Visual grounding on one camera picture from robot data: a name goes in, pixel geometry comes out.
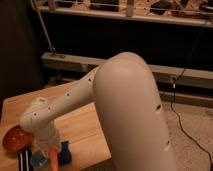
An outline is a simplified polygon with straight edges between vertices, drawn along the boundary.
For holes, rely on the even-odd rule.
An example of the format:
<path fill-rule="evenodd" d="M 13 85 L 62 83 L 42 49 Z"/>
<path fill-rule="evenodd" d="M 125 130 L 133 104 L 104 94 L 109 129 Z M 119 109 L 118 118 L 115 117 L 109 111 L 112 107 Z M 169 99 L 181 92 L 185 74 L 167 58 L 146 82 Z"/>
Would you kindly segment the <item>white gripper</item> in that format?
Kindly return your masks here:
<path fill-rule="evenodd" d="M 62 145 L 60 142 L 60 134 L 54 124 L 48 124 L 47 126 L 37 130 L 34 133 L 38 150 L 44 157 L 49 157 L 48 148 L 54 147 L 57 153 L 62 151 Z"/>

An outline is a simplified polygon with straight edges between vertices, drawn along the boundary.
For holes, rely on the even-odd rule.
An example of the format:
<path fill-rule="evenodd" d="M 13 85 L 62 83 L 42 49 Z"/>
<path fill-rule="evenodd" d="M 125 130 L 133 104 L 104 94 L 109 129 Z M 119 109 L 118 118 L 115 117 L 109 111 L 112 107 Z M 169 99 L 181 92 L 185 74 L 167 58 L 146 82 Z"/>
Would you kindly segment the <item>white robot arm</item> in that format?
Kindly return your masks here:
<path fill-rule="evenodd" d="M 35 99 L 20 126 L 45 150 L 59 143 L 54 120 L 89 103 L 95 104 L 116 171 L 176 171 L 156 81 L 135 53 L 106 60 L 53 101 Z"/>

